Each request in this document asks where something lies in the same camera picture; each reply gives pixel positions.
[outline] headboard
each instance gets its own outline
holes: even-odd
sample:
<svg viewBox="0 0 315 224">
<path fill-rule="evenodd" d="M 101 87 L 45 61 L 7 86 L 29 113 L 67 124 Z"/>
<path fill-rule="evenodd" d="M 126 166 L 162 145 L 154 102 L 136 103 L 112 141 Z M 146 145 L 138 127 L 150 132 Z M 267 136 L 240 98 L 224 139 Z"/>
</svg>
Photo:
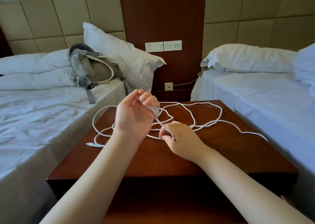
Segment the headboard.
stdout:
<svg viewBox="0 0 315 224">
<path fill-rule="evenodd" d="M 14 55 L 84 42 L 83 22 L 126 40 L 120 0 L 22 0 L 0 4 L 0 26 Z"/>
<path fill-rule="evenodd" d="M 297 51 L 315 42 L 315 0 L 206 0 L 203 54 L 227 43 Z"/>
</svg>

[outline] mattress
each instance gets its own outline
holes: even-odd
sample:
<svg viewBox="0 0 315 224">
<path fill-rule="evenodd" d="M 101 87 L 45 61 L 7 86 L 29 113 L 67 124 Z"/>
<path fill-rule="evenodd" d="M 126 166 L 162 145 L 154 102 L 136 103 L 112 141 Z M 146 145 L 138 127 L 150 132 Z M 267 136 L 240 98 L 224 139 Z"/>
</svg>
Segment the mattress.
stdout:
<svg viewBox="0 0 315 224">
<path fill-rule="evenodd" d="M 309 89 L 293 73 L 208 70 L 191 93 L 192 101 L 221 100 L 301 171 L 292 198 L 307 214 L 315 213 L 315 99 Z"/>
<path fill-rule="evenodd" d="M 0 91 L 0 223 L 38 223 L 53 197 L 46 178 L 92 126 L 102 107 L 118 105 L 124 84 Z"/>
</svg>

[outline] beige padded headboard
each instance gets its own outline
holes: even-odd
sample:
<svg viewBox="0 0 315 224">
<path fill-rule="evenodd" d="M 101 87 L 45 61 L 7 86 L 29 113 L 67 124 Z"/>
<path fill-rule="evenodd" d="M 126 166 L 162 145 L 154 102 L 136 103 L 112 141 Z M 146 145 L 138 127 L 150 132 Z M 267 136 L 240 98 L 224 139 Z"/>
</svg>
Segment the beige padded headboard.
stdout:
<svg viewBox="0 0 315 224">
<path fill-rule="evenodd" d="M 315 43 L 315 0 L 206 0 L 203 58 L 227 43 L 294 51 Z"/>
<path fill-rule="evenodd" d="M 0 4 L 0 26 L 14 55 L 84 42 L 83 22 L 126 40 L 120 0 L 23 0 Z"/>
</svg>

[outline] person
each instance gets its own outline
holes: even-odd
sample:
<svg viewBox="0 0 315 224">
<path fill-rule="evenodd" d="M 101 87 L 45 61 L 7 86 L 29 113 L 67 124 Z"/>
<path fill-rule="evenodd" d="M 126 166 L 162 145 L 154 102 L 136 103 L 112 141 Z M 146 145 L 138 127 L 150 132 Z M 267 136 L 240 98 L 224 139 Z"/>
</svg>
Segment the person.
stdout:
<svg viewBox="0 0 315 224">
<path fill-rule="evenodd" d="M 117 107 L 115 129 L 100 154 L 81 178 L 43 218 L 41 224 L 102 223 L 115 192 L 140 143 L 151 129 L 159 107 L 144 90 L 130 93 Z M 206 146 L 187 125 L 173 121 L 159 137 L 171 151 L 199 165 L 248 223 L 313 223 L 295 208 L 250 178 L 237 166 Z"/>
</svg>

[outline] forearm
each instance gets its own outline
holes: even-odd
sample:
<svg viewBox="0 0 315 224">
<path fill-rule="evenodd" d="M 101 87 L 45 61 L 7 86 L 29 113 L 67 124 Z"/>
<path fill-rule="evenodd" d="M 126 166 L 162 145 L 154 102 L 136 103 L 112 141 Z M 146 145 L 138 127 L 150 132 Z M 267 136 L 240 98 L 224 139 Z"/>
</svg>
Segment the forearm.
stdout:
<svg viewBox="0 0 315 224">
<path fill-rule="evenodd" d="M 313 223 L 213 149 L 196 162 L 248 223 Z"/>
<path fill-rule="evenodd" d="M 101 223 L 138 144 L 116 133 L 42 223 Z"/>
</svg>

